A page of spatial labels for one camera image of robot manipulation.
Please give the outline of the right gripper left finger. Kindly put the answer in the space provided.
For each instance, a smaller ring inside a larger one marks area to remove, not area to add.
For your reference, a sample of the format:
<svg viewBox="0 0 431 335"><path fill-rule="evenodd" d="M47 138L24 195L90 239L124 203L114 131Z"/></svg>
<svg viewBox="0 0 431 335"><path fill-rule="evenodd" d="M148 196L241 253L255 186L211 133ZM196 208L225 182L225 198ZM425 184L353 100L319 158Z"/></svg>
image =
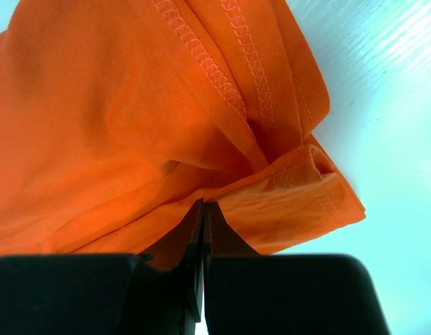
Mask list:
<svg viewBox="0 0 431 335"><path fill-rule="evenodd" d="M195 201L183 219L158 241L138 255L158 271L183 271L184 300L196 322L201 321L203 303L204 201Z"/></svg>

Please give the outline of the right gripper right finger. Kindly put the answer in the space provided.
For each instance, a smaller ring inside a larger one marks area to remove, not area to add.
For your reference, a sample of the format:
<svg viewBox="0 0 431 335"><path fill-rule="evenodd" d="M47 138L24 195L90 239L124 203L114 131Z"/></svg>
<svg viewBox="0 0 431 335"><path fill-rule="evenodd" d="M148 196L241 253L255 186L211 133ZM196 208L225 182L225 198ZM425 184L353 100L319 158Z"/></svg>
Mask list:
<svg viewBox="0 0 431 335"><path fill-rule="evenodd" d="M203 215L203 255L204 255L204 312L208 334L216 334L214 324L219 312L212 308L221 298L213 295L220 282L212 283L210 263L219 257L259 257L261 254L250 246L226 221L218 202L205 203Z"/></svg>

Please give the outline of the orange t shirt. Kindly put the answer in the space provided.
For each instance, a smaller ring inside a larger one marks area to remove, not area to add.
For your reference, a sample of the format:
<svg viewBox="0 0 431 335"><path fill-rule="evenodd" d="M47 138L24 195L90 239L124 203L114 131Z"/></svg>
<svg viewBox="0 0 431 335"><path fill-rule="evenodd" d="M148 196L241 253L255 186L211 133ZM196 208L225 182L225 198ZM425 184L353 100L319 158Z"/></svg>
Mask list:
<svg viewBox="0 0 431 335"><path fill-rule="evenodd" d="M364 219L285 1L20 1L0 33L0 256L139 253L199 199L272 254Z"/></svg>

